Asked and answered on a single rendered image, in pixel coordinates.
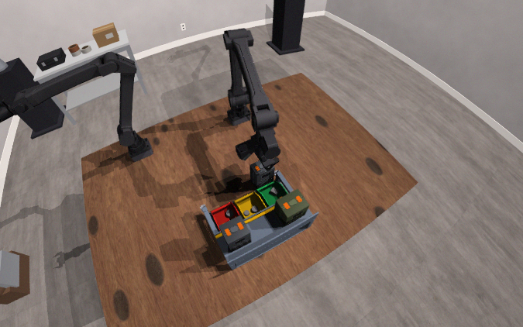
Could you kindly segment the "red open bin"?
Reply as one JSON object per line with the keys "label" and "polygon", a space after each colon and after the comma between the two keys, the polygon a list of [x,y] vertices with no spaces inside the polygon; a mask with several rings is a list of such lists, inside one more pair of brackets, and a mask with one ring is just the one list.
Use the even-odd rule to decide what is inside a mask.
{"label": "red open bin", "polygon": [[[233,210],[233,213],[234,213],[233,217],[231,217],[231,218],[229,218],[226,215],[226,211],[229,210],[229,209]],[[223,205],[223,206],[221,206],[221,207],[211,211],[211,213],[213,214],[212,216],[213,216],[216,224],[218,223],[217,225],[221,225],[222,223],[225,223],[225,222],[227,222],[227,221],[229,221],[231,219],[234,219],[235,217],[240,215],[238,213],[235,205],[232,202],[230,202],[230,203],[228,203],[226,205]]]}

